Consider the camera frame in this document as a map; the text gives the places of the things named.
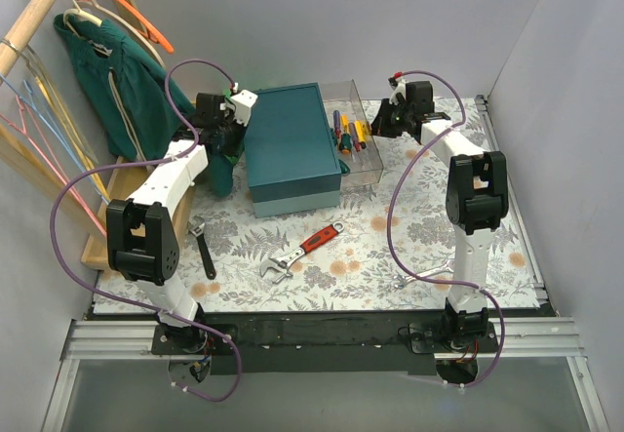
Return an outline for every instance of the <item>gray wall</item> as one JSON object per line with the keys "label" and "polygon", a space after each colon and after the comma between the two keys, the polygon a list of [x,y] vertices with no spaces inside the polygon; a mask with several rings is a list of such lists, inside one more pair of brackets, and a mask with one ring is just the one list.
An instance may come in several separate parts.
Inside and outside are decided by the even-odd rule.
{"label": "gray wall", "polygon": [[540,0],[490,98],[548,292],[578,324],[611,430],[624,430],[623,7]]}
{"label": "gray wall", "polygon": [[[29,0],[2,0],[0,33],[4,35]],[[52,29],[52,16],[69,7],[58,0],[33,39],[77,121],[89,132],[96,152],[108,161],[98,121],[76,84],[69,59]],[[9,77],[13,84],[28,79],[18,62]],[[0,87],[0,111],[18,121],[16,102]],[[67,167],[71,175],[77,169]],[[92,204],[94,193],[88,195]],[[62,272],[48,232],[51,203],[0,161],[0,417],[2,430],[39,430],[59,370],[59,356],[69,322],[80,318],[91,295]],[[67,260],[90,281],[95,272],[79,263],[86,234],[65,216],[59,219]]]}
{"label": "gray wall", "polygon": [[[363,98],[382,98],[389,76],[416,68],[464,96],[488,93],[537,0],[136,2],[170,38],[172,59],[216,60],[251,88],[353,78]],[[222,83],[206,68],[183,70],[189,94]]]}

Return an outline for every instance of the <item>box lid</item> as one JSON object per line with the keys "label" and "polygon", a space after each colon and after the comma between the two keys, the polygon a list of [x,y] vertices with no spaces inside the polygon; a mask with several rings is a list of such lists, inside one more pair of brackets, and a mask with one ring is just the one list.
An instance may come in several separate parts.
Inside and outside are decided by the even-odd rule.
{"label": "box lid", "polygon": [[255,202],[339,189],[340,165],[317,83],[259,91],[245,134]]}

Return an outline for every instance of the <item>floral tablecloth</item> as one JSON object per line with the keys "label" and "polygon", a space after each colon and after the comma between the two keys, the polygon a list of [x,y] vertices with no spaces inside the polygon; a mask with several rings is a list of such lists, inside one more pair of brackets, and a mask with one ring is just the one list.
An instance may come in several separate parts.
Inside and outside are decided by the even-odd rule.
{"label": "floral tablecloth", "polygon": [[[488,148],[473,100],[464,103],[469,121],[463,133]],[[365,101],[372,121],[378,101]],[[456,101],[437,99],[437,110],[458,120]],[[395,184],[420,147],[410,137],[375,139],[384,173],[377,185],[343,189],[340,206],[258,219],[247,186],[245,161],[235,168],[234,191],[217,200],[198,186],[193,215],[206,221],[208,246],[217,271],[206,278],[195,239],[188,236],[177,269],[191,295],[205,311],[393,310],[443,308],[448,285],[410,284],[393,288],[400,270],[388,251],[386,216]],[[392,221],[395,245],[408,266],[426,270],[453,255],[454,237],[446,215],[447,168],[433,154],[416,164],[399,197]],[[326,225],[341,221],[344,231],[292,266],[294,277],[274,285],[275,273],[259,276],[259,265],[270,255],[284,255]],[[448,279],[450,274],[440,275]],[[106,272],[98,287],[117,295],[146,301],[135,285]],[[511,216],[503,219],[491,249],[487,288],[503,307],[538,306],[532,276]],[[94,313],[137,313],[141,309],[96,296]]]}

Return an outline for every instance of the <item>silver wrench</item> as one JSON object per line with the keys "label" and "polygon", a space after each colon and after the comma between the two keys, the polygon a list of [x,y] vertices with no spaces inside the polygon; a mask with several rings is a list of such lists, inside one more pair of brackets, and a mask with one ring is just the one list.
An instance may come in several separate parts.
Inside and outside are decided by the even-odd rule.
{"label": "silver wrench", "polygon": [[[453,258],[447,259],[442,266],[437,266],[432,269],[428,269],[426,271],[422,271],[418,273],[418,276],[421,278],[430,278],[431,276],[436,276],[437,274],[442,273],[450,273],[453,272],[453,267],[455,264],[455,260]],[[402,274],[397,274],[394,278],[394,289],[402,289],[409,283],[413,283],[414,281],[418,281],[413,276],[403,276]]]}
{"label": "silver wrench", "polygon": [[300,259],[302,256],[309,254],[313,250],[318,249],[343,230],[344,224],[342,222],[335,222],[334,224],[330,224],[326,228],[319,230],[316,234],[303,242],[289,254],[266,259],[260,265],[260,276],[264,276],[269,269],[272,269],[281,273],[276,279],[273,280],[273,284],[280,284],[285,278],[291,278],[293,276],[291,273],[291,265],[295,261]]}

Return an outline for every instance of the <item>wooden base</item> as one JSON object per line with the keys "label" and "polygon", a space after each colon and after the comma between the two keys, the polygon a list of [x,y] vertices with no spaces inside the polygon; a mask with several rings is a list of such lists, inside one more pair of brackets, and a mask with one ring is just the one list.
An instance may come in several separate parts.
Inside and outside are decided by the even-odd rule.
{"label": "wooden base", "polygon": [[[120,163],[126,161],[119,159],[117,162]],[[106,189],[111,199],[116,198],[119,200],[125,200],[147,180],[148,176],[149,173],[147,170],[141,167],[117,169],[113,171]],[[193,193],[193,187],[186,191],[186,194],[184,194],[180,200],[174,213],[174,231],[180,248],[184,247],[184,236],[187,232],[186,223],[188,222],[188,218],[191,213]],[[97,216],[102,220],[102,222],[106,222],[106,205],[103,203],[99,207]],[[85,251],[82,253],[81,261],[83,264],[92,269],[110,270],[108,267],[108,252],[106,245],[105,243],[96,240],[93,236],[90,236],[87,241],[87,246],[85,247]]]}

